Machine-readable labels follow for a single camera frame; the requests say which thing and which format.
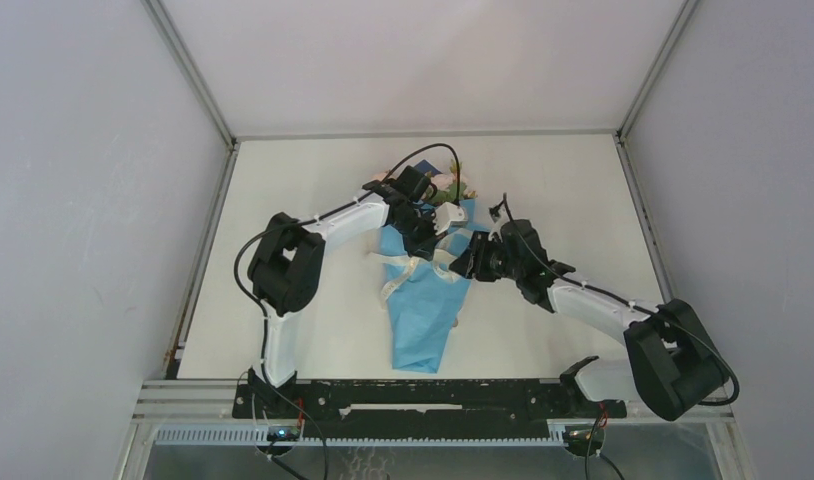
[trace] white wall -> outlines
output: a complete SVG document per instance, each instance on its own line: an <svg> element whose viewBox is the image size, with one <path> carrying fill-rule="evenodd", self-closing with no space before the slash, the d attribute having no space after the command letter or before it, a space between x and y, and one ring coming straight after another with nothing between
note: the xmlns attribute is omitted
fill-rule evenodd
<svg viewBox="0 0 814 480"><path fill-rule="evenodd" d="M110 477L223 157L139 2L0 2L0 479Z"/></svg>
<svg viewBox="0 0 814 480"><path fill-rule="evenodd" d="M167 0L240 136L617 128L682 0Z"/></svg>
<svg viewBox="0 0 814 480"><path fill-rule="evenodd" d="M630 146L759 477L814 478L814 0L704 2Z"/></svg>

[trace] red wire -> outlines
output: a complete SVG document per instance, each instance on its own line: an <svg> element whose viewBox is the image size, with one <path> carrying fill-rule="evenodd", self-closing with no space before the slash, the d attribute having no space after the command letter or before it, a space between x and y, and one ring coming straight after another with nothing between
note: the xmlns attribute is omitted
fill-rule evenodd
<svg viewBox="0 0 814 480"><path fill-rule="evenodd" d="M298 399L298 406L301 407L302 409L304 408L304 399L303 398ZM303 421L304 421L304 414L299 411L298 412L298 422L295 424L295 427L300 430Z"/></svg>
<svg viewBox="0 0 814 480"><path fill-rule="evenodd" d="M604 408L604 403L599 403L599 407L601 407L601 425L599 428L604 429L607 426L607 419L610 418L610 415L607 414L607 409Z"/></svg>

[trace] black cable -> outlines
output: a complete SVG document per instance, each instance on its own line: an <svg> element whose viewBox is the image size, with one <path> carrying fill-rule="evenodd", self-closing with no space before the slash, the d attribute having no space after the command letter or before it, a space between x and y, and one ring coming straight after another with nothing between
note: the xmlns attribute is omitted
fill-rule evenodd
<svg viewBox="0 0 814 480"><path fill-rule="evenodd" d="M427 196L427 199L425 200L425 203L427 203L428 200L432 199L433 197L435 197L439 193L439 187L434 185L433 182L431 182L430 187L431 187L431 190L433 190L433 192L431 192L431 194Z"/></svg>
<svg viewBox="0 0 814 480"><path fill-rule="evenodd" d="M625 476L624 476L624 475L622 475L622 472L621 472L621 471L619 471L619 467L617 467L617 466L616 466L616 464L615 464L615 463L613 463L613 461L612 461L612 460L610 460L609 458L607 458L607 456L606 456L605 454L603 454L603 453L598 454L598 456L599 456L599 457L600 457L602 460L604 460L604 463L606 463L606 464L610 465L610 467L611 467L611 468L613 468L613 471L614 471L614 472L616 472L616 475L619 475L619 480L625 480Z"/></svg>
<svg viewBox="0 0 814 480"><path fill-rule="evenodd" d="M362 202L363 200L365 200L365 199L369 198L369 195L371 195L371 194L372 194L372 192L366 192L366 193L364 193L364 194L363 194L363 195L361 195L359 198L357 198L357 202ZM324 220L324 219L326 219L326 218L328 218L328 217L331 217L331 216L333 216L333 215L336 215L337 213L339 213L339 212L341 212L341 211L345 210L346 208L353 207L354 205L356 205L356 203L354 203L354 202L348 202L348 203L346 203L345 205L341 205L341 206L339 206L339 207L336 207L336 208L334 208L333 210L331 210L331 211L329 211L329 212L325 212L325 214L324 214L324 215L322 215L322 216L320 216L320 217L319 217L319 220ZM308 221L308 222L310 222L310 223L315 223L315 221L316 221L316 220L315 220L315 219L312 219L312 220L307 220L307 221Z"/></svg>
<svg viewBox="0 0 814 480"><path fill-rule="evenodd" d="M398 168L401 167L401 165L404 165L405 163L407 163L407 161L410 160L411 158L415 157L416 155L418 155L418 154L420 154L420 153L422 153L422 152L424 152L426 150L430 150L432 148L437 148L437 147L447 148L451 152L451 154L454 156L454 166L457 169L457 186L455 187L455 192L456 193L454 195L454 202L452 202L452 203L454 203L454 205L460 205L460 158L457 157L457 151L454 150L454 147L452 147L451 145L449 145L447 143L432 143L430 145L425 145L424 147L416 150L415 152L411 153L410 155L407 155L406 157L402 158L401 161L396 163L395 166L392 167L386 173L386 176L383 177L383 180L386 180L387 178L392 176L392 174L395 173L395 171L398 170Z"/></svg>
<svg viewBox="0 0 814 480"><path fill-rule="evenodd" d="M592 441L595 438L595 431L598 428L599 424L601 424L601 420L604 418L604 412L601 413L598 417L596 417L595 422L593 422L593 428L590 429L590 438L587 439L587 454L584 457L584 476L587 480L590 480L590 452L592 451Z"/></svg>
<svg viewBox="0 0 814 480"><path fill-rule="evenodd" d="M294 468L287 465L283 460L272 457L270 459L275 465L282 468L286 473L292 475L293 477L297 478L298 480L308 480L307 477L301 475L300 473L296 472Z"/></svg>
<svg viewBox="0 0 814 480"><path fill-rule="evenodd" d="M655 315L655 313L652 312L651 310L644 307L640 307L637 304L632 304L630 301L626 300L625 298L622 298L621 296L613 292L604 290L603 288L592 286L587 283L581 283L571 278L564 277L559 272L551 268L548 264L546 264L545 261L543 261L543 259L535 251L533 251L533 249L531 249L531 246L528 245L528 242L525 241L525 237L524 235L522 235L522 231L519 230L519 225L517 225L516 222L513 221L513 214L510 212L510 205L507 203L507 193L504 193L502 195L501 204L504 206L504 211L507 213L507 218L510 219L510 223L513 225L513 229L516 231L516 234L522 240L522 243L525 245L525 248L527 248L527 250L531 252L531 255L533 255L533 257L537 260L537 262L539 262L539 264L543 268L545 268L546 270L548 270L561 280L571 283L572 285L584 288L586 290L592 290L593 292L600 293L606 297L610 297L613 300L616 300L617 302L625 305L626 307L633 308L634 310L640 313L644 313L652 317ZM699 402L699 405L704 405L708 407L724 407L737 401L737 398L740 396L740 381L737 379L737 375L734 373L734 370L731 368L730 365L728 365L728 362L726 362L725 359L722 358L722 355L720 355L719 352L717 352L716 349L710 346L707 342L699 338L698 335L688 331L686 328L681 326L681 324L679 324L677 321L671 318L667 318L667 315L661 315L659 316L659 318L666 322L670 327L684 332L687 336L698 342L699 345L704 347L705 350L710 352L710 354L713 355L713 357L722 364L722 368L725 369L726 373L731 378L731 383L734 386L734 390L733 392L731 392L731 395L728 398L724 400L702 400L701 402Z"/></svg>
<svg viewBox="0 0 814 480"><path fill-rule="evenodd" d="M281 398L283 401L285 401L286 403L288 403L288 404L292 405L292 408L294 408L295 410L298 410L298 412L299 412L301 415L303 415L303 416L304 416L304 417L305 417L307 420L309 420L309 421L310 421L310 423L312 423L312 424L313 424L313 427L315 427L316 432L318 432L319 437L322 439L322 455L324 456L324 461L325 461L325 473L324 473L324 475L323 475L323 478L324 478L324 480L327 480L327 477L328 477L328 470L330 469L330 461L329 461L329 458L328 458L328 447L327 447L327 440L325 439L325 435L322 433L322 429L321 429L321 427L319 427L319 424L318 424L318 423L316 423L316 421L315 421L315 420L313 420L313 417L311 417L311 416L310 416L310 414L309 414L309 413L307 413L307 411L306 411L306 410L304 410L303 408L299 407L299 406L298 406L298 405L297 405L295 402L293 402L292 400L290 400L290 399L286 398L286 397L285 397L285 396L284 396L282 393L280 393L280 392L279 392L279 391L278 391L278 390L277 390L277 389L276 389L276 388L275 388L275 387L274 387L274 386L273 386L271 383L269 383L269 381L267 380L267 379L268 379L268 377L266 377L266 369L265 369L265 364L263 364L263 365L261 365L261 366L260 366L260 370L261 370L261 372L262 372L262 374L263 374L263 378L264 378L264 379L266 379L266 380L265 380L265 383L266 383L266 384L269 386L269 388L271 388L271 389L272 389L272 392L274 392L274 394L275 394L275 395L277 395L278 397L280 397L280 398Z"/></svg>
<svg viewBox="0 0 814 480"><path fill-rule="evenodd" d="M263 237L270 233L277 233L281 230L285 230L295 225L303 227L305 225L310 225L311 223L314 222L315 220L307 220L301 223L287 223L285 225L280 225L275 228L263 230L262 232L254 235L253 237L251 237L250 240L245 242L245 245L243 245L242 248L239 249L239 253L236 254L236 259L233 261L233 279L236 281L236 286L239 287L240 290L242 290L242 293L244 293L246 297L250 298L251 301L257 305L257 307L263 312L264 317L269 316L269 313L266 311L266 307L260 302L260 300L253 293L249 292L248 289L245 288L245 285L242 284L242 279L239 277L239 262L242 261L242 256L245 255L245 252L249 248L251 248L251 245L253 245L258 240L262 239Z"/></svg>

